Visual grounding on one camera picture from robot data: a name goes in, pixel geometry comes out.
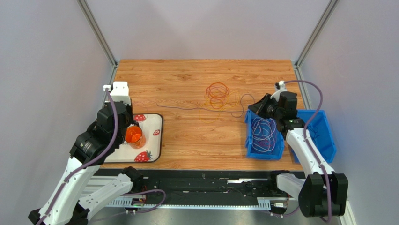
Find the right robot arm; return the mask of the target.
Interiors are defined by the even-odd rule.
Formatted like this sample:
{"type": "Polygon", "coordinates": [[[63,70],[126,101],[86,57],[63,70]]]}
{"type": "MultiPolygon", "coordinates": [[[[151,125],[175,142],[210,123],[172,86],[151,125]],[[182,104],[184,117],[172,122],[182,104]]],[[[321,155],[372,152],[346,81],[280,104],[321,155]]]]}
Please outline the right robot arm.
{"type": "Polygon", "coordinates": [[[311,139],[308,126],[297,116],[297,94],[280,91],[266,94],[248,109],[263,119],[273,119],[276,129],[296,154],[306,176],[279,173],[279,190],[294,197],[305,217],[338,217],[346,212],[348,179],[324,160],[311,139]]]}

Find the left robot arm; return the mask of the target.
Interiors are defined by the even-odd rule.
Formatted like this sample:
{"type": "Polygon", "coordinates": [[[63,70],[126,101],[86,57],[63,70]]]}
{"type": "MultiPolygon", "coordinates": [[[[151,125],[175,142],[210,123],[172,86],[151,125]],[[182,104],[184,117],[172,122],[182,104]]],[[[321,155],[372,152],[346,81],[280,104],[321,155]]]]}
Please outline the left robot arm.
{"type": "Polygon", "coordinates": [[[86,225],[93,216],[117,197],[141,191],[143,175],[124,168],[112,181],[82,196],[92,176],[106,158],[122,145],[126,130],[135,125],[131,102],[110,101],[98,111],[97,119],[73,144],[67,166],[55,191],[40,209],[30,212],[34,225],[86,225]]]}

